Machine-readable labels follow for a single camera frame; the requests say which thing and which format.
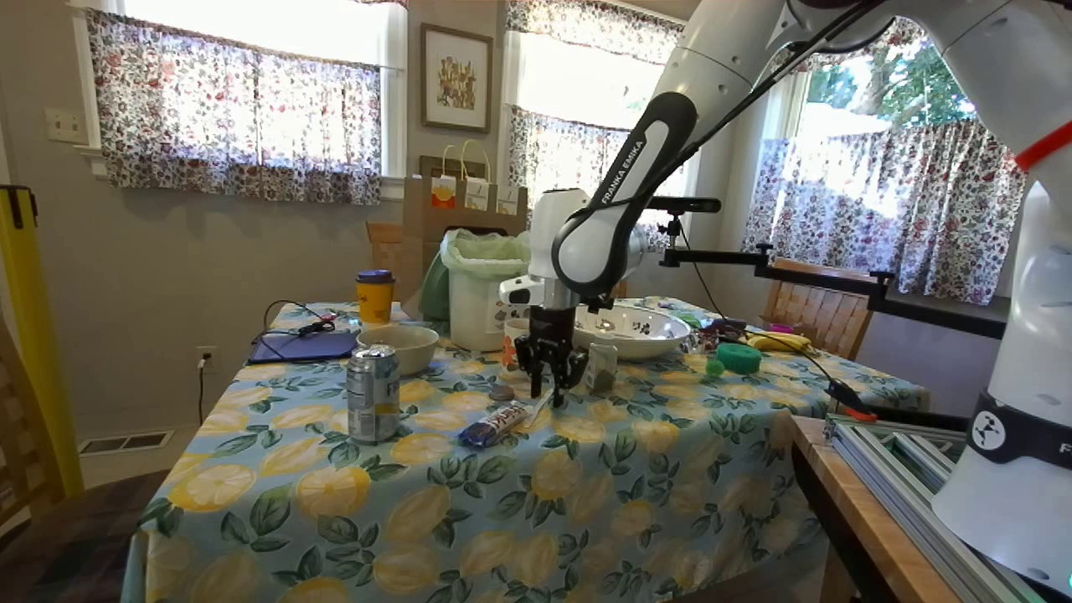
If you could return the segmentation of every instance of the floral tablecloth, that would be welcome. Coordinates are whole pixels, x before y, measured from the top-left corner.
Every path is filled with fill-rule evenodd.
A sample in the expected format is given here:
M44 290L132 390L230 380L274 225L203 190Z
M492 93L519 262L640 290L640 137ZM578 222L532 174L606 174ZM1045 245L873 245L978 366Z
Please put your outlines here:
M274 326L297 326L285 309ZM455 442L506 390L450 342L404 381L404 432L347 432L347 363L246 366L144 514L129 601L673 601L817 534L788 411L830 409L822 371L765 354L703 381L703 354L620 366L497 449ZM866 403L925 407L825 359Z

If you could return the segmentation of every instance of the chair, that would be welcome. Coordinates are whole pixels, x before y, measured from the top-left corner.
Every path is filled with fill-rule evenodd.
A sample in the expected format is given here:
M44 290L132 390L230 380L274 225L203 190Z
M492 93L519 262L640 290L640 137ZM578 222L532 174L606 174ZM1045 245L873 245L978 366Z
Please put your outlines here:
M771 262L771 267L876 284L867 271L854 271L854 267L817 267L806 262ZM800 332L810 340L810 345L829 350L833 354L858 359L867 322L873 322L873 309L867 309L867 295L858 295L858 290L774 280L765 309L765 322L766 328Z
M63 499L27 369L0 319L0 601L121 601L129 544L161 478Z

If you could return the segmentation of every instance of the metal can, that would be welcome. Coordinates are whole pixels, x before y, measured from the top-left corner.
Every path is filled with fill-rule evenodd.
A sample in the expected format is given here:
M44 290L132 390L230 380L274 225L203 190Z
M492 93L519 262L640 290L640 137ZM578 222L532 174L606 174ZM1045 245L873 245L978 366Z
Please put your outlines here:
M351 352L347 392L357 442L386 442L398 432L398 354L391 345Z

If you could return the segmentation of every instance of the framed picture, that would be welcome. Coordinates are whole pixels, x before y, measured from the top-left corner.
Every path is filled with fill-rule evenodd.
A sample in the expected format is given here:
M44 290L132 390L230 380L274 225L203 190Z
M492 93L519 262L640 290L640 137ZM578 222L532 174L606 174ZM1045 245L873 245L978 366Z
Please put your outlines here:
M423 26L427 125L488 130L492 39Z

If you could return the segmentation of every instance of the red object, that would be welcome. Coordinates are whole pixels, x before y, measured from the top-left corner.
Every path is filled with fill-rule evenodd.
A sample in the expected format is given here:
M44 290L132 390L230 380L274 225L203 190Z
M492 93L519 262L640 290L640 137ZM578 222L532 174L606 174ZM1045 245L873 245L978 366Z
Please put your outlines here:
M1039 137L1033 146L1024 146L1023 153L1017 153L1017 169L1023 169L1024 174L1050 160L1055 152L1072 143L1072 121L1055 128L1052 135Z

